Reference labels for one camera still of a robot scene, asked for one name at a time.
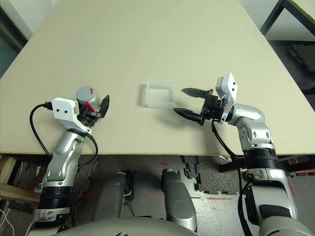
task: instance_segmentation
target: wooden plank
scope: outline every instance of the wooden plank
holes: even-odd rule
[[[24,200],[39,203],[40,193],[0,183],[0,197],[7,200]]]
[[[12,157],[8,158],[8,160],[5,162],[3,168],[1,169],[1,172],[0,172],[0,183],[7,183],[8,182],[15,163],[16,163],[15,158],[12,158]]]

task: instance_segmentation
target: white cable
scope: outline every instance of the white cable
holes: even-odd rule
[[[4,211],[3,210],[1,210],[0,209],[0,211],[2,212],[2,214],[3,214],[3,216],[4,216],[4,219],[8,222],[8,224],[12,227],[12,231],[13,231],[13,236],[15,236],[15,234],[14,234],[14,227],[13,227],[13,225],[8,221],[8,219],[6,218],[6,215],[5,215],[5,213],[4,213]]]
[[[29,227],[28,227],[28,230],[26,230],[26,234],[25,234],[25,236],[28,236],[28,234],[29,234],[29,232],[30,232],[31,227],[32,227],[32,225],[33,225],[35,222],[36,222],[36,220],[33,220],[33,221],[30,223],[30,225],[29,225]]]
[[[20,174],[19,174],[19,177],[18,177],[18,181],[19,181],[19,179],[20,179],[20,177],[21,177],[22,170],[23,170],[23,162],[21,162],[21,170],[20,170]]]
[[[5,216],[8,216],[10,209],[8,209],[8,211],[6,212]],[[3,218],[1,224],[0,224],[0,228],[2,227],[3,223],[5,222],[5,218]]]

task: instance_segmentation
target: floor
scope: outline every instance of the floor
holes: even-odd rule
[[[315,85],[315,78],[308,76],[295,61],[286,55],[285,46],[273,47],[290,74],[301,89]],[[315,96],[308,96],[307,100],[315,110]],[[77,225],[87,223],[108,176],[120,170],[136,170],[135,199],[131,202],[136,216],[152,216],[165,219],[164,197],[161,191],[160,176],[162,170],[170,168],[181,171],[181,177],[190,195],[197,212],[198,234],[201,236],[226,236],[243,235],[238,214],[238,195],[209,195],[196,191],[195,180],[187,179],[183,173],[184,164],[179,156],[104,156],[98,159],[98,164],[91,175],[91,184],[79,207],[76,221]],[[295,201],[300,215],[300,221],[315,234],[315,205],[313,203],[315,189],[315,176],[298,176],[289,178],[292,185]],[[124,206],[122,216],[131,216],[127,206]],[[30,223],[30,214],[11,210],[8,214],[9,221],[15,226],[15,235],[24,235]],[[254,236],[258,235],[258,227],[250,225]],[[0,229],[0,235],[12,235],[8,224]]]

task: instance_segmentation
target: wall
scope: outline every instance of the wall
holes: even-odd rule
[[[1,7],[23,35],[30,39],[58,2],[59,0],[1,0]]]
[[[271,13],[278,0],[239,0],[256,26],[260,29]],[[282,11],[279,18],[266,34],[268,40],[300,40],[315,41],[312,35],[294,16],[286,9]]]

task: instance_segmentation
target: black metal frame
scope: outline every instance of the black metal frame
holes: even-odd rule
[[[304,171],[304,170],[311,170],[311,169],[315,169],[315,156],[314,155],[310,155],[310,160],[309,161],[304,161],[301,163],[297,163],[297,164],[289,164],[289,162],[287,161],[287,159],[290,158],[283,158],[283,160],[281,159],[281,156],[279,156],[279,161],[281,161],[283,163],[283,166],[285,167],[285,169],[288,172],[295,172],[295,171]],[[247,168],[246,166],[246,162],[244,158],[238,158],[236,160],[238,162],[238,166],[241,169],[245,169]],[[227,172],[227,171],[233,171],[237,169],[237,165],[235,162],[229,162],[223,165],[219,166],[219,172],[223,173],[223,172]]]
[[[283,9],[288,10],[299,22],[301,22],[315,36],[315,20],[301,9],[292,0],[279,0],[268,16],[267,20],[260,29],[263,35],[266,35],[273,23],[279,17]]]
[[[11,21],[6,12],[0,7],[0,21],[3,23],[8,30],[14,35],[16,40],[24,47],[28,40],[22,34],[22,32],[16,27],[16,25]]]

